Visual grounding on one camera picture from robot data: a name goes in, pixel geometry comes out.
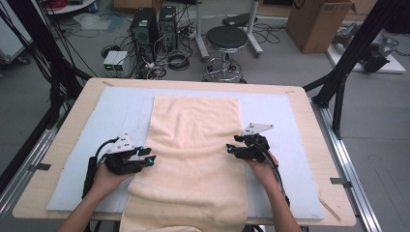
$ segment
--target human hand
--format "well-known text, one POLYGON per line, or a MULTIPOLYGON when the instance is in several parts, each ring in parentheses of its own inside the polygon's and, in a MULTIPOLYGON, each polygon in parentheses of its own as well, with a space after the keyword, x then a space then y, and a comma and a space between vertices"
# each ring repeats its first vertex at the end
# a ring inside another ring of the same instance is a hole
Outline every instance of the human hand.
MULTIPOLYGON (((275 165, 278 165, 278 160, 269 152, 269 155, 273 158, 275 165)), ((264 162, 257 162, 253 160, 245 160, 245 162, 250 166, 253 171, 253 175, 262 184, 263 187, 267 187, 272 183, 277 184, 278 180, 274 173, 271 164, 267 160, 264 162)))
POLYGON ((107 195, 116 190, 120 184, 127 180, 135 173, 127 175, 116 175, 108 170, 105 163, 102 162, 97 170, 94 184, 87 195, 93 195, 100 200, 103 200, 107 195))

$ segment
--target cardboard box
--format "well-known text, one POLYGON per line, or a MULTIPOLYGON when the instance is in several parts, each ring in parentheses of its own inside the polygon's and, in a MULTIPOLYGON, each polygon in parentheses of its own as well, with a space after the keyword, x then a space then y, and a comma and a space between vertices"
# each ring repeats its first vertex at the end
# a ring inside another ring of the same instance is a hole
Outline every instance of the cardboard box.
POLYGON ((369 14, 377 0, 352 0, 356 14, 369 14))
POLYGON ((351 6, 350 0, 295 0, 286 31, 303 53, 326 52, 351 6))
POLYGON ((135 13, 138 8, 155 8, 160 11, 162 0, 113 0, 114 8, 120 12, 135 13))

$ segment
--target round stool seat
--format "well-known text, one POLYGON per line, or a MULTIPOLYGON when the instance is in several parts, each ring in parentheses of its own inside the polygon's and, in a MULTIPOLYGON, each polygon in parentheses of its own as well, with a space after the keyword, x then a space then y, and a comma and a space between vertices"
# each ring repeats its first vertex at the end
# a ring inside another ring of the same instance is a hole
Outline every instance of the round stool seat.
POLYGON ((243 30, 233 26, 212 28, 206 34, 208 46, 225 52, 235 52, 247 44, 248 36, 243 30))

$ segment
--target black bracket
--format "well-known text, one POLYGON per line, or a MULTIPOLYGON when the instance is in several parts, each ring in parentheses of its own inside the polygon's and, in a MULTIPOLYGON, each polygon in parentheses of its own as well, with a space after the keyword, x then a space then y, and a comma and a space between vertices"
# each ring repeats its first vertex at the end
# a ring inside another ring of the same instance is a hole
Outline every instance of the black bracket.
POLYGON ((47 163, 38 163, 37 165, 31 165, 29 168, 30 171, 35 171, 35 170, 42 170, 42 171, 48 171, 50 169, 51 164, 47 163))
POLYGON ((334 185, 343 185, 345 189, 352 188, 352 183, 344 178, 331 178, 331 182, 334 185))

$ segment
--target forearm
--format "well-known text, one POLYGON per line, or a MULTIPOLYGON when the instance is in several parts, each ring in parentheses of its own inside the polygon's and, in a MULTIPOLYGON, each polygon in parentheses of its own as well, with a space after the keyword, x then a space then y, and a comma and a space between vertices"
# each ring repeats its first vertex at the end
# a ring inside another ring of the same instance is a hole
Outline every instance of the forearm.
POLYGON ((278 184, 272 183, 270 185, 266 185, 265 190, 271 203, 275 230, 277 232, 300 232, 301 228, 293 217, 278 184))
POLYGON ((91 215, 101 200, 102 198, 99 196, 87 194, 70 216, 58 228, 58 232, 84 231, 90 221, 91 215))

